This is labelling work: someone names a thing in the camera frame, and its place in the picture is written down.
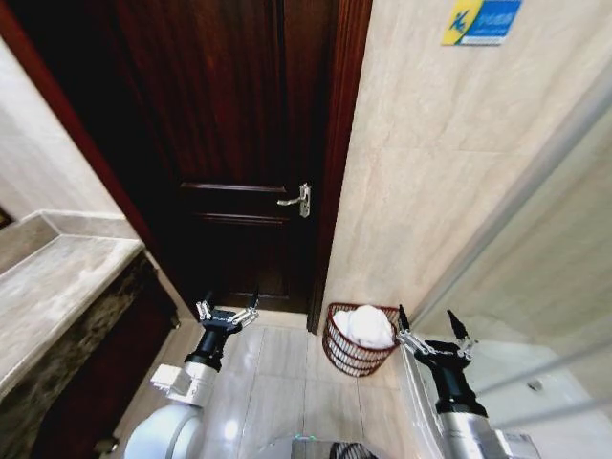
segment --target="floor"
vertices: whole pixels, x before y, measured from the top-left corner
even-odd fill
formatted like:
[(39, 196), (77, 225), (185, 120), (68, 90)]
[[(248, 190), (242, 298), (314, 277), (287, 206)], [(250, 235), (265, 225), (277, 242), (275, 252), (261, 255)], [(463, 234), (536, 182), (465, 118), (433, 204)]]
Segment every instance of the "floor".
[[(374, 375), (351, 378), (331, 365), (320, 337), (308, 334), (300, 317), (266, 313), (229, 338), (205, 413), (201, 457), (249, 459), (270, 441), (296, 434), (365, 442), (394, 459), (415, 457), (396, 376), (400, 352)], [(159, 363), (182, 364), (201, 334), (191, 319), (170, 333), (116, 430), (120, 447), (107, 457), (121, 458), (130, 432), (164, 405), (147, 383), (150, 373)]]

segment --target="door lever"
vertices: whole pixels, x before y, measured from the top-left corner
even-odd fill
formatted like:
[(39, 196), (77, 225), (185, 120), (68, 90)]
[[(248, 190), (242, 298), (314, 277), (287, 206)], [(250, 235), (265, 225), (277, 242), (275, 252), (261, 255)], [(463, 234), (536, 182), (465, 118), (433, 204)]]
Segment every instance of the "door lever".
[(279, 206), (292, 206), (299, 204), (299, 215), (302, 218), (307, 218), (310, 215), (310, 186), (302, 184), (299, 186), (299, 198), (294, 199), (279, 199), (276, 201)]

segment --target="white tissue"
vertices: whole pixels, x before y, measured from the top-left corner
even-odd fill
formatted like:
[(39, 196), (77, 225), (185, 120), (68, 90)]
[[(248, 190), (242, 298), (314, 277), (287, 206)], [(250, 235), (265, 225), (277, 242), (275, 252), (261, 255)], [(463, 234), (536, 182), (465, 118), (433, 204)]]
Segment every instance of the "white tissue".
[(356, 344), (372, 349), (393, 345), (393, 329), (386, 315), (369, 304), (355, 311), (338, 311), (334, 322), (339, 330)]
[(348, 318), (351, 313), (348, 311), (338, 311), (334, 314), (334, 323), (340, 332), (348, 338)]

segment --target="wire basket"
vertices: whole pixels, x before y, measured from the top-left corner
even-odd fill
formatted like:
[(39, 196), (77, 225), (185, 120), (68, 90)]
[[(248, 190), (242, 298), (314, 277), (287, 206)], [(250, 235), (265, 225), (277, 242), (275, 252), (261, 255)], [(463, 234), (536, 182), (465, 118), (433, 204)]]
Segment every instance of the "wire basket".
[(358, 378), (371, 375), (378, 370), (385, 359), (398, 347), (399, 343), (395, 340), (397, 334), (395, 323), (398, 321), (400, 314), (400, 310), (396, 308), (375, 306), (375, 308), (383, 311), (389, 319), (391, 327), (393, 327), (394, 344), (384, 349), (371, 349), (359, 346), (351, 341), (339, 330), (333, 319), (337, 311), (354, 311), (360, 306), (360, 304), (349, 303), (330, 304), (327, 311), (327, 323), (323, 331), (323, 350), (327, 359), (341, 372)]

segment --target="glass shower door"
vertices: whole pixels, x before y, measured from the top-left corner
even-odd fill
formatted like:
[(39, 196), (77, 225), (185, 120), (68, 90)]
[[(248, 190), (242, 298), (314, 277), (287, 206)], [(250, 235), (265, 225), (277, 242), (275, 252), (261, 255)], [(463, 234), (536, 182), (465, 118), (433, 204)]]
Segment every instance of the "glass shower door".
[(494, 427), (544, 458), (612, 457), (612, 109), (415, 331), (452, 339), (447, 309), (479, 340), (466, 376)]

